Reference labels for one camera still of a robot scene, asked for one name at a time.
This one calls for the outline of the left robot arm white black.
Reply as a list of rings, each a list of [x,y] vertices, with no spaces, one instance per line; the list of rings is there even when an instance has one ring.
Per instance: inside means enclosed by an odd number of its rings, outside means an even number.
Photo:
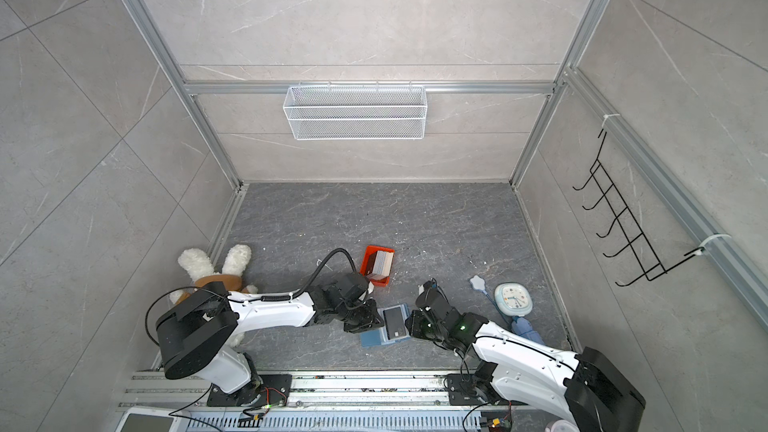
[[[249,294],[228,291],[218,282],[206,284],[155,322],[164,375],[169,380],[196,375],[224,393],[238,392],[254,382],[256,369],[246,354],[228,344],[231,337],[335,320],[347,333],[375,330],[385,321],[368,292],[369,281],[357,273],[283,294]]]

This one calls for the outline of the red plastic tray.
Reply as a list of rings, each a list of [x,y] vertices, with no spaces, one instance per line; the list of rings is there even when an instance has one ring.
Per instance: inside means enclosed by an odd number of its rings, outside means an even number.
[[[369,245],[363,257],[360,274],[375,287],[386,287],[391,279],[394,255],[393,249]]]

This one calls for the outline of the blue leather card holder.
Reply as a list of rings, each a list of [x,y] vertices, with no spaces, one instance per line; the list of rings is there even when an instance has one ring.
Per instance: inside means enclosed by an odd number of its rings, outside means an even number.
[[[409,315],[410,315],[410,310],[408,308],[408,305],[407,304],[399,304],[399,305],[390,306],[390,307],[398,307],[398,306],[401,306],[404,309],[405,322],[406,322],[406,320],[409,318]],[[387,309],[387,308],[389,308],[389,307],[379,308],[378,309],[378,312],[380,313],[381,316],[382,316],[383,310]],[[371,347],[377,347],[377,346],[392,345],[392,344],[395,344],[395,343],[399,343],[399,342],[408,340],[410,338],[411,338],[411,335],[410,335],[410,332],[408,331],[408,336],[406,338],[404,338],[404,339],[397,340],[397,341],[387,341],[386,340],[386,335],[385,335],[385,321],[384,321],[384,326],[383,327],[375,329],[375,330],[369,330],[369,331],[364,332],[364,333],[362,333],[360,335],[361,346],[363,348],[371,348]]]

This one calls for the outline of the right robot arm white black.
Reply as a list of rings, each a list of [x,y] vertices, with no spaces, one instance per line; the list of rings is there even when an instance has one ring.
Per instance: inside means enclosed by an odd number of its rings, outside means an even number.
[[[490,319],[452,306],[440,286],[419,287],[406,320],[414,338],[466,359],[479,360],[461,375],[470,393],[488,405],[519,402],[574,424],[580,431],[637,431],[646,400],[600,351],[550,348]]]

